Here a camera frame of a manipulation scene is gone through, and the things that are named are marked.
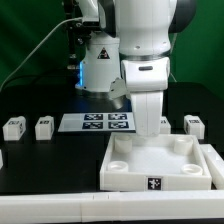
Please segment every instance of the white box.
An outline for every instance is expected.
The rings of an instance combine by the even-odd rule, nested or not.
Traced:
[[[184,130],[189,135],[195,135],[198,139],[204,139],[205,125],[198,116],[185,116]]]
[[[26,119],[24,117],[14,117],[3,126],[5,141],[18,141],[26,131]]]
[[[122,139],[127,135],[132,139],[131,151],[118,152],[115,138]],[[191,151],[175,152],[174,148],[178,150],[178,147],[175,147],[178,139],[190,139]],[[112,133],[100,171],[100,189],[109,191],[209,190],[211,175],[195,136],[142,137],[131,133]]]
[[[51,116],[40,117],[36,126],[36,140],[51,140],[54,132],[54,118]]]
[[[166,117],[161,117],[160,119],[160,134],[171,134],[171,125]]]

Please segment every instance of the blue light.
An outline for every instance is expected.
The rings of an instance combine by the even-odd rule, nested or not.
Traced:
[[[79,82],[79,84],[80,84],[80,86],[82,86],[83,85],[83,65],[82,65],[82,62],[80,62],[79,68],[80,68],[80,73],[79,73],[80,82]]]

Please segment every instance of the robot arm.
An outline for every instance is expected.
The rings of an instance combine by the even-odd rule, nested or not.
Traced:
[[[83,17],[98,18],[98,6],[96,0],[76,0],[82,11]]]
[[[98,3],[102,29],[120,38],[122,78],[130,93],[136,132],[157,135],[163,90],[168,87],[170,72],[168,33],[181,31],[189,24],[195,14],[195,1],[98,0]],[[115,11],[114,16],[108,16],[111,11]],[[180,13],[183,19],[178,23]]]

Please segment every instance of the white tray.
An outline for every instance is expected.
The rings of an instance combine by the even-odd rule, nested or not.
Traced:
[[[118,152],[115,150],[115,138],[122,139],[127,135],[132,141],[131,151]],[[192,152],[188,155],[174,151],[175,140],[180,138],[193,141]],[[189,164],[201,167],[202,174],[194,173],[194,166],[190,170],[192,173],[184,173],[181,169]],[[100,188],[109,191],[209,190],[211,182],[196,137],[186,135],[150,138],[131,133],[112,133],[100,171]]]

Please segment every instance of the cable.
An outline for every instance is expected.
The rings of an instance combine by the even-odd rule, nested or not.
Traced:
[[[17,76],[17,77],[13,77],[11,78],[10,80],[8,80],[4,87],[6,87],[10,82],[13,82],[17,79],[23,79],[23,78],[39,78],[39,79],[42,79],[42,78],[55,78],[55,77],[59,77],[59,78],[67,78],[67,77],[73,77],[73,75],[21,75],[21,76]]]
[[[36,78],[29,85],[35,85],[35,83],[38,82],[39,79],[42,79],[44,76],[47,76],[47,77],[52,76],[51,73],[58,72],[58,71],[65,71],[65,72],[67,72],[68,69],[65,67],[65,68],[55,68],[55,69],[51,69],[51,70],[45,71],[42,74],[36,76]]]
[[[173,40],[172,40],[172,43],[171,43],[170,54],[173,53],[173,49],[174,49],[176,41],[177,41],[177,35],[178,35],[177,33],[174,33],[174,35],[173,35]]]
[[[23,65],[33,56],[33,54],[49,39],[49,37],[63,24],[72,22],[72,21],[79,21],[80,18],[73,18],[73,19],[67,19],[59,23],[35,48],[34,50],[22,61],[22,63],[3,81],[1,87],[0,87],[0,93],[2,92],[5,83],[9,81],[18,71],[20,68],[23,67]]]
[[[177,33],[174,33],[173,40],[172,40],[172,43],[171,43],[170,54],[173,53],[173,50],[174,50],[174,47],[175,47],[175,44],[176,44],[176,41],[177,41],[177,35],[178,35]],[[173,78],[174,82],[177,82],[175,76],[171,72],[170,72],[170,75]]]

